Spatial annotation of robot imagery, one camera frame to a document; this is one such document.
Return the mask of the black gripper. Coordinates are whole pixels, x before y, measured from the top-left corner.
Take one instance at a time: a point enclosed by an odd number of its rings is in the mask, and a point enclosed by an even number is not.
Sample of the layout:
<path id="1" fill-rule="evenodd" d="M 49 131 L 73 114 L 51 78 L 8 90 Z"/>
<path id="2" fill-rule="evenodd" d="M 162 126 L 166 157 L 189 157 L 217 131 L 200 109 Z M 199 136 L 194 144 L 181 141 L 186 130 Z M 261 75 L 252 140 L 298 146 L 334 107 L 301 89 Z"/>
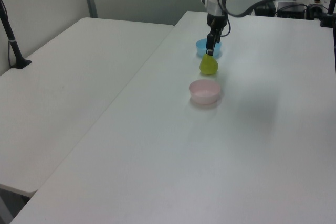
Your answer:
<path id="1" fill-rule="evenodd" d="M 228 15 L 214 16 L 207 14 L 207 24 L 210 27 L 210 33 L 207 35 L 206 53 L 213 56 L 214 47 L 220 42 L 222 32 L 228 23 Z"/>

